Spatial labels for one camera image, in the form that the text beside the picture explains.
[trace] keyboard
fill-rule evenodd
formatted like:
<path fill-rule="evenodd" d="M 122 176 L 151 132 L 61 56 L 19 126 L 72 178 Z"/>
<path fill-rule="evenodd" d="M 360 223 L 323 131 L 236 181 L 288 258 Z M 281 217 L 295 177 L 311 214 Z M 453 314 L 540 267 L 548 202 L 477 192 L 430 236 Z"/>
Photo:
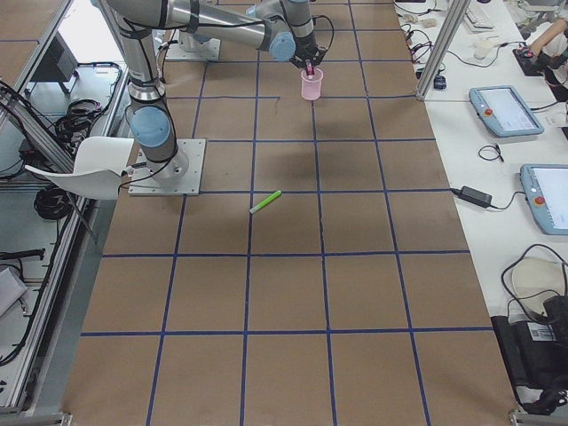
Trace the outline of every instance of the keyboard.
<path fill-rule="evenodd" d="M 465 12 L 463 21 L 474 33 L 482 33 L 484 31 L 491 31 L 495 28 L 487 13 L 483 10 L 481 4 L 475 0 L 471 1 L 468 10 Z"/>

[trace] white mounting plate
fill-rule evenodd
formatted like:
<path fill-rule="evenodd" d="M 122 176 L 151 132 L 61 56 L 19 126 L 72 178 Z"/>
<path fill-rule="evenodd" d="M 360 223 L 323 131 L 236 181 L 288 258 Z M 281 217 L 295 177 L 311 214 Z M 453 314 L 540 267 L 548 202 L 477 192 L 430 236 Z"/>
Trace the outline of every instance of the white mounting plate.
<path fill-rule="evenodd" d="M 179 149 L 189 159 L 189 169 L 175 185 L 162 187 L 157 183 L 146 168 L 135 169 L 132 180 L 144 179 L 129 186 L 128 193 L 133 196 L 163 196 L 163 195 L 199 195 L 201 185 L 201 173 L 203 171 L 203 159 L 205 158 L 205 139 L 178 139 Z M 137 162 L 145 162 L 146 156 L 140 150 Z"/>
<path fill-rule="evenodd" d="M 168 48 L 166 60 L 188 60 L 192 62 L 218 62 L 219 52 L 221 52 L 221 40 L 210 39 L 201 45 L 198 51 L 184 51 L 178 44 L 172 44 Z"/>

